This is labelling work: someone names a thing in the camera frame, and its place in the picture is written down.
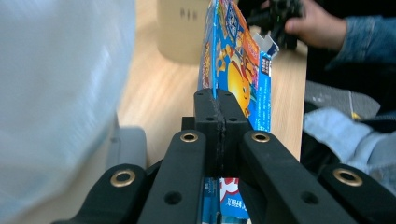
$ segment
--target beige cup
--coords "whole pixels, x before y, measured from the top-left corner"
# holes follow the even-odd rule
[[[158,0],[160,53],[175,62],[198,64],[210,0]]]

